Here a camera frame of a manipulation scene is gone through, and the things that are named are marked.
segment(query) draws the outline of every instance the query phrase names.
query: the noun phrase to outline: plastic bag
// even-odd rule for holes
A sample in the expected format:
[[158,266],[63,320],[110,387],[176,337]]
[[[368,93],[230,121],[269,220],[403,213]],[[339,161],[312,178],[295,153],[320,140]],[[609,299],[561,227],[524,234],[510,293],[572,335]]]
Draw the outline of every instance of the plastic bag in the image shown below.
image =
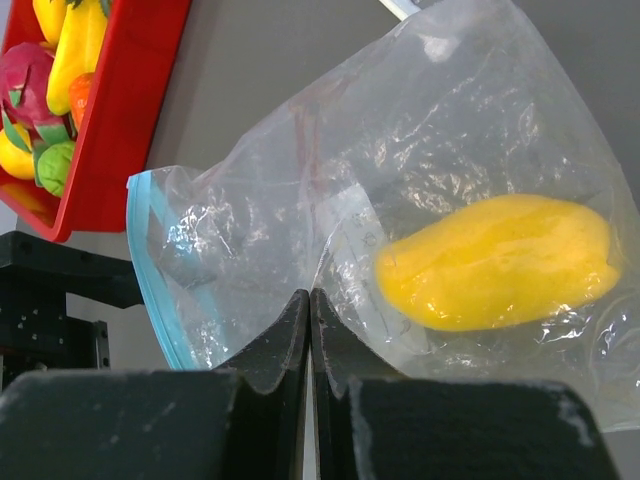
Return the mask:
[[[640,419],[639,216],[586,106],[507,0],[445,0],[309,86],[198,174],[132,177],[128,235],[173,367],[214,367],[297,288],[327,291],[354,332],[429,378],[543,378],[607,429]],[[442,332],[380,292],[375,256],[503,194],[580,203],[611,226],[615,288],[508,328]]]

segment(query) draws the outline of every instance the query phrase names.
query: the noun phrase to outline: black metal frame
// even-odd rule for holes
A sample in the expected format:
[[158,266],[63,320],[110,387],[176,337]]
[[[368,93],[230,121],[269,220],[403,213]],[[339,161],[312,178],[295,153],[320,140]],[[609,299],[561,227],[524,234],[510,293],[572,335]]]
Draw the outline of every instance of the black metal frame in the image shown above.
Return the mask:
[[[38,345],[30,358],[99,366],[106,330],[66,317],[61,292],[140,303],[133,269],[71,249],[63,261],[60,248],[23,234],[0,237],[0,260],[12,252],[0,261],[0,281],[20,307],[5,312],[2,303],[13,299],[5,296],[0,319],[13,319],[13,334],[37,300],[26,322],[61,315],[55,327],[38,328],[68,342],[64,355]],[[35,260],[40,255],[60,256]],[[295,292],[269,329],[211,372],[22,375],[0,397],[0,477],[301,478],[309,351],[324,480],[617,478],[589,410],[566,387],[408,379],[344,326],[321,290]]]
[[29,370],[109,367],[106,323],[68,316],[67,293],[142,303],[131,262],[22,232],[0,236],[0,391]]

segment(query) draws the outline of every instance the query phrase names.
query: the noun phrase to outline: yellow lemon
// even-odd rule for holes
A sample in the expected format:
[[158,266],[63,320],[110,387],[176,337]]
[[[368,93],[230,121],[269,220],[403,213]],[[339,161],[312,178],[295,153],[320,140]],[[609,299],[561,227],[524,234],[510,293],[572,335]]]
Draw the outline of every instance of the yellow lemon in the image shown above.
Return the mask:
[[[31,149],[29,133],[22,125],[16,124],[14,127],[29,149]],[[20,180],[33,180],[35,176],[33,155],[13,145],[4,130],[0,131],[0,167],[12,177]]]

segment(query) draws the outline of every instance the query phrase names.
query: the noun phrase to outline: yellow banana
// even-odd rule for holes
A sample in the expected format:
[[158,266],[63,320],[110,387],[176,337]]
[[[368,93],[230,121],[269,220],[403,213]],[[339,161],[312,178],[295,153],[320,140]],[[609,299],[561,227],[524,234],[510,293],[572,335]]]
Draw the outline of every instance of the yellow banana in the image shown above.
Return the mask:
[[53,114],[64,115],[71,110],[71,82],[95,71],[106,30],[107,17],[100,0],[82,0],[77,6],[67,6],[47,87],[47,106]]
[[33,10],[47,43],[57,45],[67,13],[65,0],[33,0]]

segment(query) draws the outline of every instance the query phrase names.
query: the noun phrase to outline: white stick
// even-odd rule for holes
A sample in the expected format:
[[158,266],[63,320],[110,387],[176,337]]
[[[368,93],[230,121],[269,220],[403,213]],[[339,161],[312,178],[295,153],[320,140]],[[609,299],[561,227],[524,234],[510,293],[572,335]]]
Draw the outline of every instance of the white stick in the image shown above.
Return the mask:
[[420,7],[411,0],[380,0],[380,2],[387,7],[391,13],[398,17],[400,21],[420,11]]

